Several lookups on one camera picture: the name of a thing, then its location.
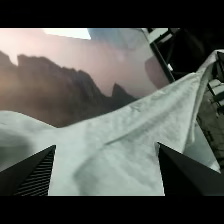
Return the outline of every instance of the reflective surface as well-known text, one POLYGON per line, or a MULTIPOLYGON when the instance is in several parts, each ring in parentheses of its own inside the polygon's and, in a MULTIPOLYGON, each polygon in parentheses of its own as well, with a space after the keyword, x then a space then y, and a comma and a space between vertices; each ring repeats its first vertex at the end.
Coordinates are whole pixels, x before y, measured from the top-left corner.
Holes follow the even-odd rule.
POLYGON ((56 127, 116 110, 168 81, 145 36, 88 28, 91 39, 0 29, 0 109, 56 127))

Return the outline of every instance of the mountain silhouette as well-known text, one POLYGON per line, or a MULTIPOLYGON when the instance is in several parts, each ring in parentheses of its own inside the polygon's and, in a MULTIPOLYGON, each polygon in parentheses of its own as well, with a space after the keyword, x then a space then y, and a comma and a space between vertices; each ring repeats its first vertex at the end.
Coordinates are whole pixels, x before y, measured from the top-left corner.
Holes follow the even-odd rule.
POLYGON ((119 109, 136 99, 115 84, 105 96, 91 76, 45 57, 18 56, 18 66, 0 52, 0 110, 26 114, 63 127, 119 109))

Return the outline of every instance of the white fabric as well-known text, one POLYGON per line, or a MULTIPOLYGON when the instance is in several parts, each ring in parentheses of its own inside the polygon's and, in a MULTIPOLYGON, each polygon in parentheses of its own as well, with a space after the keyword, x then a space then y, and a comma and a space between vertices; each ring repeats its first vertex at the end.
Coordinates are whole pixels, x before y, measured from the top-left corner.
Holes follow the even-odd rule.
POLYGON ((164 195, 154 145, 182 153, 193 141, 211 72, 206 67, 120 110, 65 128, 2 111, 0 158, 11 159, 0 170, 55 144, 49 195, 164 195))

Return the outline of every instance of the pink sky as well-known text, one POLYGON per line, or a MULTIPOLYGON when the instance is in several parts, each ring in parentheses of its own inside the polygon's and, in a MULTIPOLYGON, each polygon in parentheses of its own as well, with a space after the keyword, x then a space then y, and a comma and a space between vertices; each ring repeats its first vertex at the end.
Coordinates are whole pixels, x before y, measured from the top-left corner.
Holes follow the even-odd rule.
POLYGON ((9 55, 13 63, 17 64, 20 54, 44 56, 59 66, 89 73, 108 96, 114 83, 136 97, 154 92, 158 87, 154 80, 161 81, 160 87, 168 84, 147 42, 135 50, 127 50, 102 41, 47 35, 42 29, 4 28, 0 34, 0 51, 9 55))

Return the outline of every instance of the white cloth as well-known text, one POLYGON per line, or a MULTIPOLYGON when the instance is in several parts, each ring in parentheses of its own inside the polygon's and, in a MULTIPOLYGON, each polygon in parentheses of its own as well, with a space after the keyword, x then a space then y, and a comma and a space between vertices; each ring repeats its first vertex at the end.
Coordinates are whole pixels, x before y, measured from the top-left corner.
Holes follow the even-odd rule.
POLYGON ((155 142, 183 153, 193 141, 211 73, 206 67, 122 109, 65 128, 2 111, 0 158, 7 162, 0 161, 0 170, 55 144, 49 195, 164 195, 155 142))

